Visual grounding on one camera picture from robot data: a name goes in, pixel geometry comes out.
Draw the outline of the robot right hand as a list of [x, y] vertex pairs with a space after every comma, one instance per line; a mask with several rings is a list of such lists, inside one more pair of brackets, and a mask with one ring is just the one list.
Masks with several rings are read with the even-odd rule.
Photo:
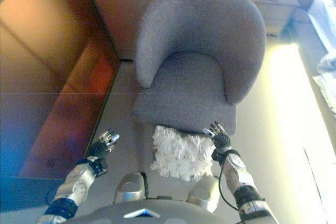
[[215, 149], [220, 153], [225, 153], [232, 148], [230, 137], [226, 130], [217, 121], [210, 124], [210, 128], [203, 128], [203, 133], [207, 135], [215, 145]]

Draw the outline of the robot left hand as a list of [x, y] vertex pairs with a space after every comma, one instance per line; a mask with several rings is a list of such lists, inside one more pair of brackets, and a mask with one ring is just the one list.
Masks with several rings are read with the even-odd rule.
[[92, 143], [87, 151], [87, 156], [104, 158], [114, 149], [120, 135], [112, 129], [103, 132], [98, 140]]

